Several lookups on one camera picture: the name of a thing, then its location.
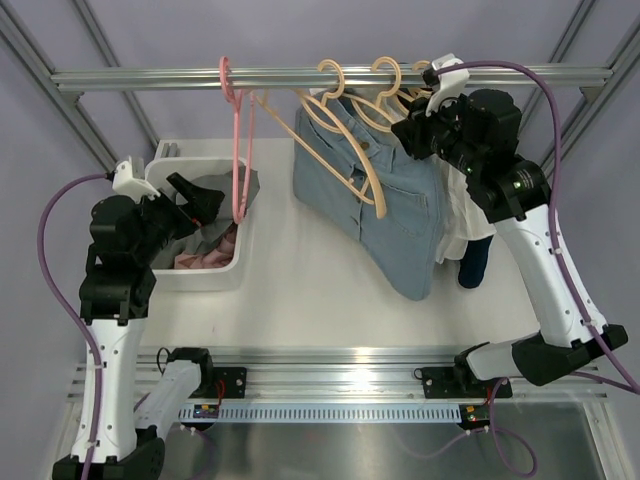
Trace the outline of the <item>pink ruffled skirt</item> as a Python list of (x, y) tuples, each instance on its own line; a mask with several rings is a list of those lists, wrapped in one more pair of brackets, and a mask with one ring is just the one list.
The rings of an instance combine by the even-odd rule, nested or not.
[(202, 228), (181, 240), (174, 257), (177, 270), (218, 269), (226, 267), (234, 258), (238, 225), (230, 223)]

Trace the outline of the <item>light blue denim skirt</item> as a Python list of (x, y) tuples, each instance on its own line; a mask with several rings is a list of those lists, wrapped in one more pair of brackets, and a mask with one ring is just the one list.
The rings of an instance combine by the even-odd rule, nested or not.
[[(349, 99), (330, 100), (329, 108), (360, 142), (377, 172), (387, 202), (383, 219), (374, 207), (356, 199), (333, 175), (296, 142), (293, 192), (295, 197), (332, 221), (346, 236), (358, 242), (382, 271), (391, 286), (414, 301), (430, 291), (437, 248), (444, 231), (445, 198), (437, 166), (406, 154), (399, 140), (364, 123)], [(294, 130), (328, 157), (357, 186), (364, 171), (344, 140), (321, 140), (314, 123), (299, 108)]]

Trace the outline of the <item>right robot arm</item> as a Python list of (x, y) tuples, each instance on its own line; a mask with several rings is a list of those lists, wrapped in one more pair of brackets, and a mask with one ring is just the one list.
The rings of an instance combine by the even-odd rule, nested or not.
[(449, 97), (434, 110), (428, 103), (425, 97), (408, 103), (393, 133), (414, 159), (435, 156), (463, 174), (472, 201), (516, 261), (539, 323), (524, 338), (458, 354), (456, 389), (476, 396), (501, 377), (544, 386), (625, 345), (625, 328), (607, 322), (577, 274), (545, 174), (516, 152), (522, 114), (512, 97), (481, 89)]

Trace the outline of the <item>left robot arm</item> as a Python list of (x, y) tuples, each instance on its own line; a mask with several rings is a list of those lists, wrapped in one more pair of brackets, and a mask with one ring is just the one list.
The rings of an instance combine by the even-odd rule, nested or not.
[(137, 355), (156, 285), (152, 264), (172, 241), (216, 219), (224, 194), (167, 178), (181, 202), (150, 190), (115, 194), (91, 210), (80, 308), (61, 302), (85, 338), (82, 416), (71, 453), (56, 461), (55, 479), (157, 479), (179, 409), (191, 397), (224, 388), (205, 348), (171, 351), (160, 380), (136, 403)]

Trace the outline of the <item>white pleated skirt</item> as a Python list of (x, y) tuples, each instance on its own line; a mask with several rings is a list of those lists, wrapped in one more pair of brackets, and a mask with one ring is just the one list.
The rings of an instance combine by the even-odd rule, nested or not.
[(435, 157), (444, 188), (444, 231), (437, 248), (436, 261), (461, 260), (468, 243), (478, 241), (496, 233), (484, 212), (471, 199), (466, 177), (450, 164)]

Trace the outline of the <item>dark navy skirt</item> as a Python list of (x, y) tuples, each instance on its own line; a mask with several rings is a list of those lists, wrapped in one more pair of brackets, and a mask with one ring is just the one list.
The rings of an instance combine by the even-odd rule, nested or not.
[(493, 237), (467, 243), (462, 259), (459, 261), (458, 284), (465, 289), (475, 289), (484, 280), (489, 260), (489, 251)]

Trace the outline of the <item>white plastic basket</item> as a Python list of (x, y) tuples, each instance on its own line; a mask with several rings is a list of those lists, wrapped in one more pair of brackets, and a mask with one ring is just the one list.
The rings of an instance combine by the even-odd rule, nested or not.
[[(146, 179), (170, 199), (176, 201), (176, 191), (166, 180), (177, 172), (188, 181), (200, 187), (220, 190), (224, 200), (213, 225), (225, 229), (234, 223), (232, 215), (232, 166), (233, 161), (225, 157), (176, 157), (158, 158), (146, 167)], [(245, 212), (238, 225), (235, 254), (233, 260), (223, 268), (177, 270), (173, 268), (174, 257), (178, 253), (181, 240), (175, 240), (163, 250), (153, 263), (153, 273), (159, 291), (228, 291), (239, 288), (253, 240), (253, 218)]]

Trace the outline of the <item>aluminium hanging rail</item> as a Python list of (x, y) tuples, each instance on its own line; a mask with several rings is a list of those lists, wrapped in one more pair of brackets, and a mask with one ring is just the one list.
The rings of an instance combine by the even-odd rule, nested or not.
[[(347, 65), (342, 69), (346, 86), (382, 86), (390, 80), (387, 67), (376, 73), (367, 65)], [(602, 80), (604, 70), (599, 67), (566, 67), (564, 64), (534, 65), (530, 68), (548, 84), (567, 86), (581, 72), (593, 85)], [(221, 86), (217, 68), (125, 68), (109, 67), (97, 70), (61, 71), (63, 88), (71, 84), (89, 91), (150, 91), (150, 90), (208, 90)], [(469, 70), (469, 86), (528, 86), (534, 82), (521, 72), (504, 67), (480, 67)], [(314, 66), (305, 67), (233, 67), (227, 80), (240, 89), (333, 88), (337, 75), (330, 69), (319, 73)]]

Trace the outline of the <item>aluminium frame strut right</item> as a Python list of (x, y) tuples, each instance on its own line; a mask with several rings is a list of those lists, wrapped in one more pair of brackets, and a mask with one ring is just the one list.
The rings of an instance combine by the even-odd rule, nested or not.
[(567, 86), (553, 88), (567, 160), (586, 142), (605, 107), (639, 68), (639, 3), (581, 1), (549, 61), (604, 70), (602, 80), (593, 85), (581, 72)]

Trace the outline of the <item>aluminium frame strut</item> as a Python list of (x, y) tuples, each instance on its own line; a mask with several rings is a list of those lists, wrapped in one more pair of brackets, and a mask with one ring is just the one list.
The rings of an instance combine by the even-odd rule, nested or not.
[(605, 107), (639, 68), (639, 3), (581, 1), (549, 61), (604, 70), (602, 80), (593, 85), (581, 72), (567, 86), (553, 88), (567, 160), (586, 142)]
[[(83, 27), (86, 40), (96, 50), (102, 62), (108, 67), (117, 67), (118, 59), (90, 3), (72, 1), (70, 8)], [(81, 102), (81, 97), (88, 93), (89, 89), (73, 84), (67, 90), (63, 88), (62, 72), (54, 67), (35, 36), (8, 1), (1, 3), (1, 44), (14, 54), (61, 115), (63, 123), (71, 129), (76, 139), (100, 167), (105, 170), (114, 167), (121, 155), (112, 147)]]

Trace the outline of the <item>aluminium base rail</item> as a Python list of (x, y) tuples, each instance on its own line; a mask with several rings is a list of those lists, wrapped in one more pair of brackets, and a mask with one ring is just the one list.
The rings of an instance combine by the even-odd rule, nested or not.
[[(273, 402), (394, 402), (425, 400), (414, 370), (452, 363), (455, 347), (212, 347), (216, 366), (248, 370), (246, 400)], [(160, 378), (157, 347), (141, 347), (137, 357), (134, 400)], [(601, 402), (607, 388), (571, 377), (544, 387), (511, 380), (514, 401)]]

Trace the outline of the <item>aluminium frame strut left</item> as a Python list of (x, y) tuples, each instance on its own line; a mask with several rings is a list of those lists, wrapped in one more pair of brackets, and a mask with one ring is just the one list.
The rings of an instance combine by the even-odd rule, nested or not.
[[(72, 1), (70, 8), (83, 27), (86, 40), (96, 50), (102, 62), (108, 67), (117, 67), (118, 59), (90, 3)], [(14, 54), (61, 115), (63, 123), (71, 129), (76, 139), (100, 167), (105, 170), (114, 167), (121, 155), (112, 147), (81, 102), (81, 97), (88, 93), (89, 89), (73, 84), (67, 90), (63, 88), (62, 72), (54, 67), (35, 36), (8, 1), (1, 3), (1, 44)]]

